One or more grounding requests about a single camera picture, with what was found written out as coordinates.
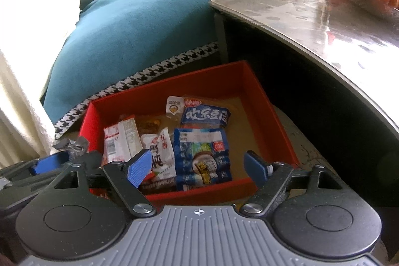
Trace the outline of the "long red snack packet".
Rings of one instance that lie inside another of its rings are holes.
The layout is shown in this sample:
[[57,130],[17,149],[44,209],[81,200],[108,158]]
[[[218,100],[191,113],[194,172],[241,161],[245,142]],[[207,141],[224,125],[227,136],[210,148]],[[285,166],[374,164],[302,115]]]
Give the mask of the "long red snack packet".
[[103,165],[112,161],[127,162],[143,149],[133,116],[104,128],[103,131]]

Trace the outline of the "blue coconut snack packet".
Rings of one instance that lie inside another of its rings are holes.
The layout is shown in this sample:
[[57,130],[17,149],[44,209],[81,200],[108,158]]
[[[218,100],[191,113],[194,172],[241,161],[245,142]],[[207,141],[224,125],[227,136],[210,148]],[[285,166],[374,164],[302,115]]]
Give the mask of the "blue coconut snack packet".
[[176,186],[180,190],[232,180],[229,142],[222,128],[174,130]]

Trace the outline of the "silver white packet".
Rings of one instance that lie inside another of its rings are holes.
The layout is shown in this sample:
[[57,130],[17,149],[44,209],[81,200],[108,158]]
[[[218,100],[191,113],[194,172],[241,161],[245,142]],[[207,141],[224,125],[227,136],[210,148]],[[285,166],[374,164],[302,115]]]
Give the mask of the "silver white packet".
[[82,136],[79,136],[76,140],[70,138],[63,138],[53,145],[53,148],[58,151],[63,151],[68,154],[70,161],[73,161],[88,152],[89,141]]

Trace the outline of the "white red character packet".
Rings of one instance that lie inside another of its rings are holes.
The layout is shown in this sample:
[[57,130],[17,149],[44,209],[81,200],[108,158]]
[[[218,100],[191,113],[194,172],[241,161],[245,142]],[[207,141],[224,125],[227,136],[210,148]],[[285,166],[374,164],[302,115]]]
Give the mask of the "white red character packet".
[[170,191],[176,186],[175,154],[168,128],[159,134],[143,134],[141,142],[151,153],[151,170],[154,174],[143,181],[141,189],[146,194]]

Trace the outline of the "orange clear snack packet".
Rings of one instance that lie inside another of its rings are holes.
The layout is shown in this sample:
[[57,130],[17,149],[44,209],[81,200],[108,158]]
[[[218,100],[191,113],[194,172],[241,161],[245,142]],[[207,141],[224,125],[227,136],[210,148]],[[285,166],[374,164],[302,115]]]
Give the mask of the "orange clear snack packet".
[[166,100],[165,113],[158,115],[129,115],[119,117],[119,121],[134,119],[139,135],[159,134],[164,128],[170,135],[175,128],[180,128],[181,118],[185,108],[185,98],[182,96],[169,96]]

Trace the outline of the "red cardboard box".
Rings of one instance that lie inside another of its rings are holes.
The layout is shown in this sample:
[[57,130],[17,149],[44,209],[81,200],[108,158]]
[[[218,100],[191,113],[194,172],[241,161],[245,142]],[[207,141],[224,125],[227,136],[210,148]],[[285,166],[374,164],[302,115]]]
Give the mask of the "red cardboard box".
[[244,61],[119,92],[90,103],[80,134],[91,151],[113,147],[106,129],[159,119],[146,148],[155,173],[141,189],[155,207],[216,205],[253,195],[244,170],[253,151],[268,163],[299,162],[271,103]]

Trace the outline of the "blue red bean snack packet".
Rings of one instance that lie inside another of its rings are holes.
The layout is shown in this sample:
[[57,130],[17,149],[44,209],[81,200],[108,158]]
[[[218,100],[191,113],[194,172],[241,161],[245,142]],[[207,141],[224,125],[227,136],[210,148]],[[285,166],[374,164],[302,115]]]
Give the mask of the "blue red bean snack packet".
[[226,128],[231,112],[226,107],[203,103],[196,98],[183,99],[181,126],[184,128]]

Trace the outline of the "teal sofa cushion cover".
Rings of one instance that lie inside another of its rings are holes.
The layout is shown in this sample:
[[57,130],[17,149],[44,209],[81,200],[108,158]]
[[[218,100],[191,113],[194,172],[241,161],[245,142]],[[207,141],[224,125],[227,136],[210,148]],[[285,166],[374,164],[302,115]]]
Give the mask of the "teal sofa cushion cover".
[[217,52],[210,0],[95,0],[53,65],[43,106],[57,137],[89,103]]

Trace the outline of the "cream white blanket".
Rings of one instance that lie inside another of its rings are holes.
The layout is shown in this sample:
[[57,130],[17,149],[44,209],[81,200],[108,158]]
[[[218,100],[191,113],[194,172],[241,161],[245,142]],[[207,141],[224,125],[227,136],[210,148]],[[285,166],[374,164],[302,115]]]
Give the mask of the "cream white blanket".
[[1,0],[2,168],[51,153],[55,128],[41,97],[80,11],[80,0]]

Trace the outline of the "marble top coffee table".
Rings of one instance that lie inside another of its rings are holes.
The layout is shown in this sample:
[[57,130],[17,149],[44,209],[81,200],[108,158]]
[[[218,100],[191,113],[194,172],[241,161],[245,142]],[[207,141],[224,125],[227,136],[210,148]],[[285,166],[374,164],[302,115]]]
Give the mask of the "marble top coffee table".
[[226,59],[373,205],[398,252],[398,25],[349,0],[210,0]]

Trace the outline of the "glass fruit bowl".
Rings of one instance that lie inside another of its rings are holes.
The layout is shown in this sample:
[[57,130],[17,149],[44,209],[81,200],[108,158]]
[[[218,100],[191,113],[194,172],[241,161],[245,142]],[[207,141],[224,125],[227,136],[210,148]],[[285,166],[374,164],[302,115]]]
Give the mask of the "glass fruit bowl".
[[368,13],[384,19],[386,21],[398,24],[398,9],[392,7],[380,0],[350,0],[353,4],[359,6]]

